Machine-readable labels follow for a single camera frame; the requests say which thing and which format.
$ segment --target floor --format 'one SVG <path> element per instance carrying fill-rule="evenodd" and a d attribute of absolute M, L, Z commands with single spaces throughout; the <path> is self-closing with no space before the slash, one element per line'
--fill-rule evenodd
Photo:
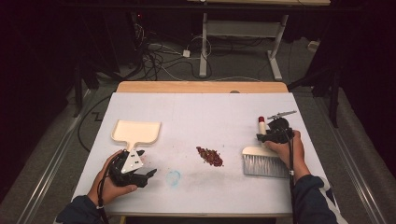
<path fill-rule="evenodd" d="M 155 71 L 149 58 L 146 73 L 133 80 L 210 80 L 274 81 L 265 52 L 271 39 L 213 39 L 208 58 L 210 76 L 198 78 L 199 64 L 194 59 L 179 59 L 185 49 L 171 41 L 152 42 L 151 56 L 162 62 Z M 307 49 L 309 41 L 282 42 L 276 60 L 283 82 L 290 84 L 304 77 L 315 53 Z M 199 52 L 191 46 L 191 58 Z M 122 67 L 125 76 L 133 68 Z M 52 122 L 14 186 L 0 206 L 0 223 L 51 223 L 70 202 L 79 175 L 89 156 L 89 148 L 106 112 L 108 96 L 117 82 L 98 75 L 98 90 L 84 91 L 84 107 L 76 112 L 74 93 L 69 106 Z M 370 139 L 354 116 L 347 98 L 340 90 L 337 112 L 339 128 L 334 129 L 327 117 L 327 97 L 314 98 L 309 87 L 293 92 L 302 112 L 305 126 L 329 178 L 343 217 L 349 223 L 391 223 L 396 218 L 396 181 L 375 152 Z M 120 223 L 120 217 L 110 219 Z M 289 217 L 276 223 L 291 223 Z"/>

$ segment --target white bristles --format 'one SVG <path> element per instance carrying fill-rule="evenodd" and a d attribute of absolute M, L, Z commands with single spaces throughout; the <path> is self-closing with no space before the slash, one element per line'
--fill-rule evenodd
<path fill-rule="evenodd" d="M 244 174 L 288 178 L 289 170 L 279 157 L 243 155 Z"/>

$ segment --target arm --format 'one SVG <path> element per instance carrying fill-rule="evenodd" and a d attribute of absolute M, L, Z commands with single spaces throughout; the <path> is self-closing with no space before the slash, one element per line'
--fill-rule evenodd
<path fill-rule="evenodd" d="M 298 223 L 347 223 L 334 205 L 334 197 L 329 183 L 311 175 L 304 161 L 304 145 L 301 134 L 293 131 L 293 169 L 295 213 Z M 279 158 L 290 168 L 290 151 L 288 144 L 265 142 L 275 151 Z"/>
<path fill-rule="evenodd" d="M 120 154 L 122 150 L 110 156 L 103 166 L 102 170 L 97 174 L 93 181 L 92 187 L 87 195 L 77 196 L 73 202 L 67 205 L 64 210 L 56 217 L 57 222 L 61 223 L 102 223 L 101 216 L 96 210 L 98 206 L 98 185 L 106 171 L 110 161 Z M 137 190 L 136 185 L 128 185 L 125 187 L 117 187 L 107 176 L 103 187 L 102 198 L 104 204 L 111 203 L 117 197 Z"/>

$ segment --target person's left hand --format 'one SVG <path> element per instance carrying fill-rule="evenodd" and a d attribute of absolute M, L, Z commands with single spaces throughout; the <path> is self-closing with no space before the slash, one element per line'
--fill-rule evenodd
<path fill-rule="evenodd" d="M 92 187 L 90 189 L 90 192 L 87 194 L 87 196 L 91 199 L 91 201 L 98 206 L 98 185 L 101 179 L 103 178 L 103 174 L 106 171 L 106 168 L 108 164 L 110 163 L 111 159 L 116 157 L 118 154 L 120 154 L 122 150 L 119 150 L 118 152 L 114 153 L 112 156 L 110 156 L 106 162 L 105 165 L 103 166 L 102 170 L 97 174 L 95 180 L 93 181 Z M 111 203 L 114 199 L 117 197 L 131 193 L 133 191 L 137 190 L 136 185 L 127 185 L 125 187 L 117 187 L 113 181 L 111 181 L 110 177 L 106 177 L 105 183 L 103 185 L 103 192 L 102 192 L 102 199 L 103 199 L 103 205 Z"/>

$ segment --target brush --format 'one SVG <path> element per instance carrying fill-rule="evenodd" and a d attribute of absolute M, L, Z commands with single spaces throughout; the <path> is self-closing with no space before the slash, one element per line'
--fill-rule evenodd
<path fill-rule="evenodd" d="M 264 117 L 259 117 L 259 131 L 266 134 Z M 245 175 L 288 178 L 289 170 L 276 152 L 261 143 L 261 147 L 245 147 L 242 150 Z"/>

